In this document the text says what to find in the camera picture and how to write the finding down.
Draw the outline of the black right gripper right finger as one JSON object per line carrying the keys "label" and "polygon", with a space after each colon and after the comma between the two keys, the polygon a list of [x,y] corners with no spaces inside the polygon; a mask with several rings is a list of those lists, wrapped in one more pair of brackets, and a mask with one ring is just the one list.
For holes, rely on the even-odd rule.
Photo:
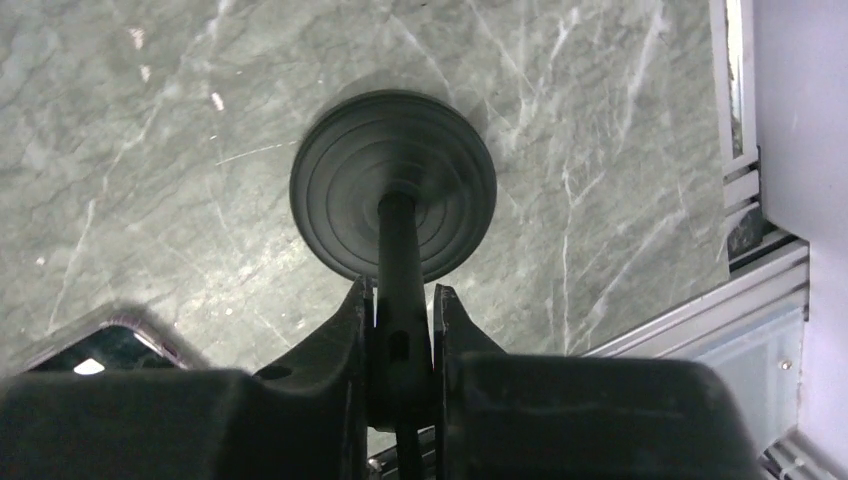
{"label": "black right gripper right finger", "polygon": [[757,479],[730,390],[691,361],[509,354],[438,286],[440,479]]}

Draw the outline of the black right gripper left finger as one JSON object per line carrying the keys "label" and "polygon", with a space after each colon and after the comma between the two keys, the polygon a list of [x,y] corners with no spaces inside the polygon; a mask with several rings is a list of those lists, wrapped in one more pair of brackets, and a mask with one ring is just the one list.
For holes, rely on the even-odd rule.
{"label": "black right gripper left finger", "polygon": [[364,479],[372,288],[256,374],[26,373],[1,385],[5,479]]}

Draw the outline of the black phone dark case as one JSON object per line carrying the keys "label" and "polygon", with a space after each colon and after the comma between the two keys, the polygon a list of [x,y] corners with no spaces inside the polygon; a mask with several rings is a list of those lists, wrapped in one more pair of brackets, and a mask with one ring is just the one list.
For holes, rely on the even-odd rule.
{"label": "black phone dark case", "polygon": [[72,372],[90,376],[107,370],[198,369],[201,355],[177,336],[129,314],[86,326],[34,355],[24,372]]}

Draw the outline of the black round phone stand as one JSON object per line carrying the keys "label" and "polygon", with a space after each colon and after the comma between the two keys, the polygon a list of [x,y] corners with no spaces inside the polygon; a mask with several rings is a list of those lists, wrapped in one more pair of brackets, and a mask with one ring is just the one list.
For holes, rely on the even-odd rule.
{"label": "black round phone stand", "polygon": [[490,152],[448,104],[378,90],[313,124],[289,188],[311,251],[344,277],[377,282],[367,336],[370,420],[395,433],[399,476],[420,479],[419,432],[435,400],[425,286],[466,261],[490,226],[497,190]]}

